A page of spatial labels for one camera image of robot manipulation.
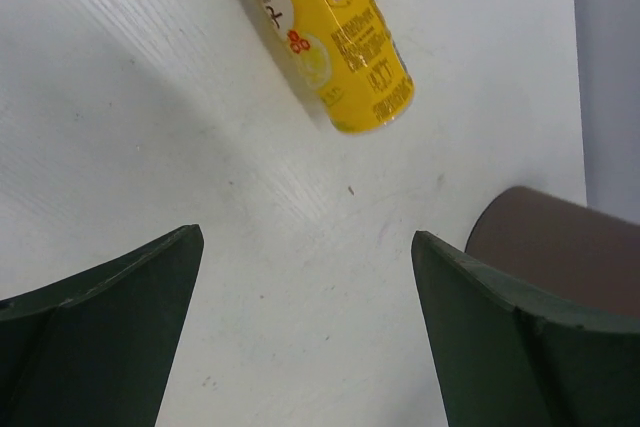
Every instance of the brown cylinder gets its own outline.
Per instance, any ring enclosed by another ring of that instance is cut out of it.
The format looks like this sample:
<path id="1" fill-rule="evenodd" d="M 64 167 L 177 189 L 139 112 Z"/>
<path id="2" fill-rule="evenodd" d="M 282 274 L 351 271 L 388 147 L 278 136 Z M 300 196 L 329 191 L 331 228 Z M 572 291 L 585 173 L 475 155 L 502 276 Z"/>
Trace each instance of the brown cylinder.
<path id="1" fill-rule="evenodd" d="M 559 297 L 640 318 L 640 226 L 515 187 L 482 214 L 466 252 Z"/>

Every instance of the lemon graphic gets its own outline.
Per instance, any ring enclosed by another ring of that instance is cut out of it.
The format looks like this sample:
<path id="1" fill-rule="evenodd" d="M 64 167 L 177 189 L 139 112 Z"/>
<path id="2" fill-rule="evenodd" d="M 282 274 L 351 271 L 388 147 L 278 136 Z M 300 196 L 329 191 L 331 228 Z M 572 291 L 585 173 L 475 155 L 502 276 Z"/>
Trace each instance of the lemon graphic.
<path id="1" fill-rule="evenodd" d="M 298 70 L 314 90 L 322 88 L 331 79 L 331 58 L 322 42 L 313 35 L 302 34 L 309 43 L 309 48 L 295 54 Z"/>

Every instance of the tabletop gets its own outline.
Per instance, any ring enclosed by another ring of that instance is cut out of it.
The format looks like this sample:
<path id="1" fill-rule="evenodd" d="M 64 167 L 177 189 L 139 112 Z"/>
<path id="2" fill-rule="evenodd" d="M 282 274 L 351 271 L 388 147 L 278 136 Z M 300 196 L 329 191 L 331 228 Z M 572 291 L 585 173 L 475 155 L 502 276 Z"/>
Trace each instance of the tabletop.
<path id="1" fill-rule="evenodd" d="M 254 0 L 0 0 L 0 298 L 199 223 L 159 426 L 445 426 L 411 239 L 585 201 L 573 0 L 377 1 L 417 94 L 350 137 Z"/>

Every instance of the yellow cylindrical container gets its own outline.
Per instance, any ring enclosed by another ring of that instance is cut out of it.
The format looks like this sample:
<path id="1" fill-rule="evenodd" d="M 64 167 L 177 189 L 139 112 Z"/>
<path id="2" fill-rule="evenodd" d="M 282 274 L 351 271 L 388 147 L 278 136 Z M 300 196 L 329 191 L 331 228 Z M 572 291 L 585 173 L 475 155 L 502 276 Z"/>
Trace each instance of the yellow cylindrical container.
<path id="1" fill-rule="evenodd" d="M 260 0 L 335 127 L 384 125 L 411 102 L 414 85 L 374 0 Z"/>

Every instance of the gray background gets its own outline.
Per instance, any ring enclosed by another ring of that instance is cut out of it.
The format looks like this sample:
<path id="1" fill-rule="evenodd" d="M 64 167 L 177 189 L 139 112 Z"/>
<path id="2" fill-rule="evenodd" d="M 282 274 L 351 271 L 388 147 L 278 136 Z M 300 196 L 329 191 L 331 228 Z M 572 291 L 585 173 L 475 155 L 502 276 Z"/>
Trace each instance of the gray background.
<path id="1" fill-rule="evenodd" d="M 640 222 L 640 0 L 576 0 L 589 204 Z"/>

